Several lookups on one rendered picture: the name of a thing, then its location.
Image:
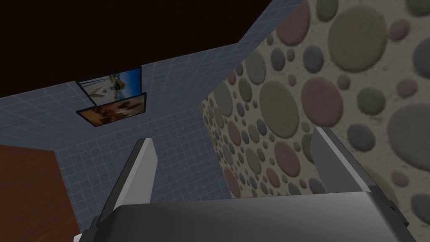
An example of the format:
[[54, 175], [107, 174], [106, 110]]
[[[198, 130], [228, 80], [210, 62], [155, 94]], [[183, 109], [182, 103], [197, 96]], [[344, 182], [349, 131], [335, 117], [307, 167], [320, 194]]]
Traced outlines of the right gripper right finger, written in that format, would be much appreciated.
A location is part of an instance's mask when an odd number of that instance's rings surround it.
[[377, 187], [330, 128], [314, 128], [310, 153], [328, 193], [372, 192]]

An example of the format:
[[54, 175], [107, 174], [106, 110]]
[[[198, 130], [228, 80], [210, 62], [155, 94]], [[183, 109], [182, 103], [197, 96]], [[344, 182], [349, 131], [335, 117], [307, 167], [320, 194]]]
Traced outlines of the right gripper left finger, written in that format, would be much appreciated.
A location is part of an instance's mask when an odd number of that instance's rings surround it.
[[98, 217], [99, 222], [119, 206], [150, 202], [157, 162], [153, 140], [139, 139]]

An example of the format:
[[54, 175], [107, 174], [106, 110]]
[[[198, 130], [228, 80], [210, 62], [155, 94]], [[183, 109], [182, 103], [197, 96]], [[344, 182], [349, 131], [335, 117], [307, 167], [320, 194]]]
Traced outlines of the orange framed wall picture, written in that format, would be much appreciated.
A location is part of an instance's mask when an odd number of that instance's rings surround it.
[[129, 97], [120, 101], [77, 110], [76, 114], [94, 127], [142, 114], [146, 111], [147, 94]]

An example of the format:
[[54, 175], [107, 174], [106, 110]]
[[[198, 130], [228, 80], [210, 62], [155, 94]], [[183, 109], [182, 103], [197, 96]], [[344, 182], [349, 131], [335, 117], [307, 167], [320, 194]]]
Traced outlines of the blue framed wall picture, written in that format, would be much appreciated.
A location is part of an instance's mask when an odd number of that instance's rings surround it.
[[76, 83], [95, 106], [139, 96], [142, 93], [141, 68]]

